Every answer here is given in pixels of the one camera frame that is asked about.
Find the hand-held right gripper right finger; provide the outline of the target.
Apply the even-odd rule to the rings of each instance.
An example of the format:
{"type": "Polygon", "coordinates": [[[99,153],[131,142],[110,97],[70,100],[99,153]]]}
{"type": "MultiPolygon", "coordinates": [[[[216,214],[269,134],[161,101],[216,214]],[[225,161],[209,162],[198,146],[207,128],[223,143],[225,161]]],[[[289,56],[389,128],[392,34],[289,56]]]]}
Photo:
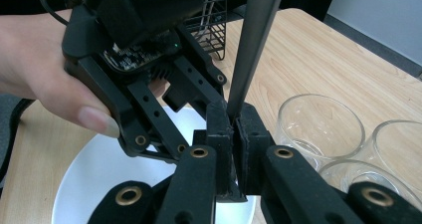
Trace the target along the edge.
{"type": "Polygon", "coordinates": [[[234,161],[239,188],[246,195],[259,195],[264,183],[261,161],[272,144],[271,135],[250,104],[243,104],[234,129],[234,161]]]}

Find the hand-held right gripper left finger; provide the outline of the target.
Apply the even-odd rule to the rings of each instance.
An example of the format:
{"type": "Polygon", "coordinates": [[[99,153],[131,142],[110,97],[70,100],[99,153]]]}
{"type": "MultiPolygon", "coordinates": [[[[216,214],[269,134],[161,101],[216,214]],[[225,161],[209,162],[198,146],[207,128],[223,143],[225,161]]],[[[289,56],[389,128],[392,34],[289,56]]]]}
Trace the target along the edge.
{"type": "Polygon", "coordinates": [[[233,128],[226,113],[226,103],[214,102],[206,109],[206,144],[217,153],[216,188],[219,198],[233,195],[232,173],[233,128]]]}

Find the clear drinking glass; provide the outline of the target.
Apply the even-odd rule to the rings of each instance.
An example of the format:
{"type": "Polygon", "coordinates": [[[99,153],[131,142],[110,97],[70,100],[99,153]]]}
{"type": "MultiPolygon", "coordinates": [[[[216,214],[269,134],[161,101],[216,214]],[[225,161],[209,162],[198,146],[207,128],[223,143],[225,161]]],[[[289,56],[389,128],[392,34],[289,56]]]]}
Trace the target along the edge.
{"type": "Polygon", "coordinates": [[[381,123],[367,139],[361,158],[422,193],[422,122],[395,119],[381,123]]]}
{"type": "Polygon", "coordinates": [[[330,97],[304,94],[287,99],[279,108],[274,140],[296,149],[319,171],[348,159],[363,147],[365,129],[346,105],[330,97]]]}
{"type": "Polygon", "coordinates": [[[422,211],[420,198],[401,180],[387,171],[359,160],[340,160],[322,167],[319,175],[331,186],[347,192],[357,182],[371,182],[386,187],[422,211]]]}

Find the black wire cutlery basket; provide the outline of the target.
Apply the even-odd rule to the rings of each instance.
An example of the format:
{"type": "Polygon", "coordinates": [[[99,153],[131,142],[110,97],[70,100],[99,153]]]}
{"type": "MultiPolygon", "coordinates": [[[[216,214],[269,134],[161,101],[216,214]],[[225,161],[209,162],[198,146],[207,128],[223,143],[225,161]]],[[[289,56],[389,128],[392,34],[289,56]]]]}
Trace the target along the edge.
{"type": "Polygon", "coordinates": [[[201,11],[184,24],[205,52],[218,60],[225,58],[227,0],[203,0],[201,11]]]}

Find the steel fork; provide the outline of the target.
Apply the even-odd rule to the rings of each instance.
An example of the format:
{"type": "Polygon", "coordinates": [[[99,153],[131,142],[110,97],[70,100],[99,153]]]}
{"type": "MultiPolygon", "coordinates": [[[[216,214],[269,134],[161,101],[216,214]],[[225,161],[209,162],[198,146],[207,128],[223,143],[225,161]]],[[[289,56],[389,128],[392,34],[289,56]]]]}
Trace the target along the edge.
{"type": "Polygon", "coordinates": [[[231,122],[239,116],[281,0],[247,0],[227,104],[231,122]]]}

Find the white round plate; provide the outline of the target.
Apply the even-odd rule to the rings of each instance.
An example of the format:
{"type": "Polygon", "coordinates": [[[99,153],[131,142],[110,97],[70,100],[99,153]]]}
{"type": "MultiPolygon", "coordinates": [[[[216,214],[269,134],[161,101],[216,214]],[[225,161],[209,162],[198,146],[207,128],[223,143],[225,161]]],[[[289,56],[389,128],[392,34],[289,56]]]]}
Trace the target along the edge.
{"type": "MultiPolygon", "coordinates": [[[[164,110],[192,143],[193,130],[204,129],[206,122],[194,109],[164,110]]],[[[175,164],[144,157],[128,157],[118,141],[101,134],[79,152],[60,184],[53,207],[52,224],[87,224],[106,194],[118,184],[140,181],[154,186],[175,170],[175,164]]],[[[217,203],[215,224],[252,224],[256,198],[243,203],[217,203]]]]}

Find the white panel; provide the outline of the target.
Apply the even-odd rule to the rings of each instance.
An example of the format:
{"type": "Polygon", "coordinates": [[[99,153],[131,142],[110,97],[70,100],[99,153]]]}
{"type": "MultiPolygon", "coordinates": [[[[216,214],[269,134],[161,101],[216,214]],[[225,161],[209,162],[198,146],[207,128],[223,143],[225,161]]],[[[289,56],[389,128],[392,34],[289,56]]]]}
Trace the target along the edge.
{"type": "Polygon", "coordinates": [[[422,66],[422,0],[332,0],[328,14],[422,66]]]}

